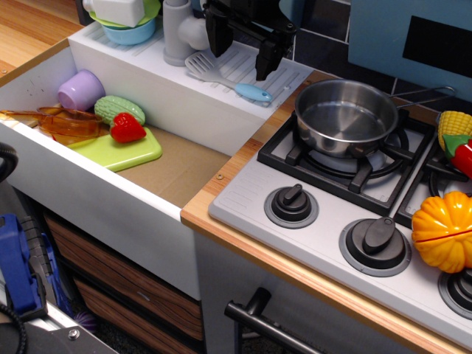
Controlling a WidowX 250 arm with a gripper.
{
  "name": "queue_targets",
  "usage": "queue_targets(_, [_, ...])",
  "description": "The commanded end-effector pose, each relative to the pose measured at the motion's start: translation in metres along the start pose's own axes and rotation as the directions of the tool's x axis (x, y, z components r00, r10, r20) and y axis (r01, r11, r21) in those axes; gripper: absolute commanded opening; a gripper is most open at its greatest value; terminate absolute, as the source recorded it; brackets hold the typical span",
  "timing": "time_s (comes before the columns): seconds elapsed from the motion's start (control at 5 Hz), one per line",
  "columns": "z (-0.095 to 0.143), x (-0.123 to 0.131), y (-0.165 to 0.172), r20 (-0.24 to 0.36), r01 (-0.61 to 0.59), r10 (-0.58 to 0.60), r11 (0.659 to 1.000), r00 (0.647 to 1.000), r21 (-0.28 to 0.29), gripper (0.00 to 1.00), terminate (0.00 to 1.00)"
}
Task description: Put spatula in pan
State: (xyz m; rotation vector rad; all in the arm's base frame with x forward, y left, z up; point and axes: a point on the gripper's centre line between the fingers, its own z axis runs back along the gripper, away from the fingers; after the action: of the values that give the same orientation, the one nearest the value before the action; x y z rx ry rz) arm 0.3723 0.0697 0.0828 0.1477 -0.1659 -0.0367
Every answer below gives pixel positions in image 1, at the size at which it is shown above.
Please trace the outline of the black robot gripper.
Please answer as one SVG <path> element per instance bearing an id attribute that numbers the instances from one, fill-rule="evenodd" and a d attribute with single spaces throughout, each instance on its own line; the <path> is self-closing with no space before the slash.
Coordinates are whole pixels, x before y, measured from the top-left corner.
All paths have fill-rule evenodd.
<path id="1" fill-rule="evenodd" d="M 291 46 L 296 25 L 282 12 L 278 1 L 203 1 L 206 33 L 212 54 L 219 58 L 232 45 L 234 30 L 260 41 L 256 80 L 275 71 Z"/>

